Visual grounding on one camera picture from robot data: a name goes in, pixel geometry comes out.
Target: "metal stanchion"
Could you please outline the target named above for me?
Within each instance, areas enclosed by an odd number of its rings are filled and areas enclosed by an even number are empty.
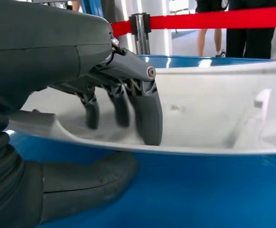
[[[135,36],[137,54],[150,54],[148,37],[148,33],[151,32],[150,27],[150,14],[132,14],[129,20],[132,25],[132,34]]]

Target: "white curved panel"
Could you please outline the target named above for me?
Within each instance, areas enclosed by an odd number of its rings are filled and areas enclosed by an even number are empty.
[[[113,149],[186,153],[276,152],[276,62],[208,68],[157,69],[163,112],[160,147],[143,145],[135,127],[119,127],[105,91],[97,89],[101,123],[85,124],[73,95],[54,89],[32,94],[11,116],[11,130]],[[42,113],[30,112],[37,109]]]

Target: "blue edge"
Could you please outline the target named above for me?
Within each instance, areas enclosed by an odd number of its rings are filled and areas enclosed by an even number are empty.
[[[142,56],[155,67],[196,67],[199,57]],[[212,66],[260,62],[211,58]],[[26,160],[89,164],[112,151],[14,133]],[[109,205],[39,228],[276,228],[276,155],[135,153],[140,168]]]

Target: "red barrier rope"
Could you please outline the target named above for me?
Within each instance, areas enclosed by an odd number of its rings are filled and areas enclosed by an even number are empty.
[[[155,16],[150,29],[254,29],[276,27],[276,7],[187,15]],[[112,24],[114,36],[132,33],[129,21]]]
[[[113,31],[113,36],[118,37],[125,35],[127,33],[132,33],[132,27],[130,21],[120,21],[111,24]]]

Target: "bolt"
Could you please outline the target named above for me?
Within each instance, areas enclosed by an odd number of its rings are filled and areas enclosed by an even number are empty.
[[[147,74],[150,79],[154,79],[156,76],[156,70],[155,68],[152,67],[152,66],[149,66],[147,69]]]

